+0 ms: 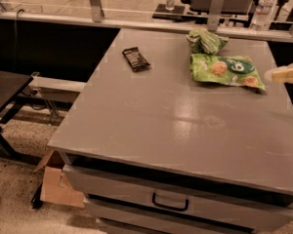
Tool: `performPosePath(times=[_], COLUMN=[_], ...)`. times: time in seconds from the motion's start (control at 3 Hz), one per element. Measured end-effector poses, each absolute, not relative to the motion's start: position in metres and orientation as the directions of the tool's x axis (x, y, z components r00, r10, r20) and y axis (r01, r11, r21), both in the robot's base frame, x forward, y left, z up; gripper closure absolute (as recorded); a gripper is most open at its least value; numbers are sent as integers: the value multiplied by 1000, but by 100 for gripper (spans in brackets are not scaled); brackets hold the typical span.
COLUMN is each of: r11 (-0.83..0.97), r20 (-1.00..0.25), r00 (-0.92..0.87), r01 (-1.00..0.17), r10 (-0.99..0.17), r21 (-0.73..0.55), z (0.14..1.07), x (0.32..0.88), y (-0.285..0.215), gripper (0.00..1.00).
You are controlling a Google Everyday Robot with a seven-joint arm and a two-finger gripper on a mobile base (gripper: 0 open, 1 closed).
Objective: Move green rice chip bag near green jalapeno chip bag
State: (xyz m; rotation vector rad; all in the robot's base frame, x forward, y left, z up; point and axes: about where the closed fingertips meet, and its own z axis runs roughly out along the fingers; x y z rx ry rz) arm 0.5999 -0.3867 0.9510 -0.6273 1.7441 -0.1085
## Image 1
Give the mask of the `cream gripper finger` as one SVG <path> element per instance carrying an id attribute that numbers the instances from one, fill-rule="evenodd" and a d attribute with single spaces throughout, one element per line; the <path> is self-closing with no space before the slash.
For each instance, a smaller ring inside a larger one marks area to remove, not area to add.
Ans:
<path id="1" fill-rule="evenodd" d="M 293 63 L 268 70 L 264 77 L 270 82 L 293 84 Z"/>

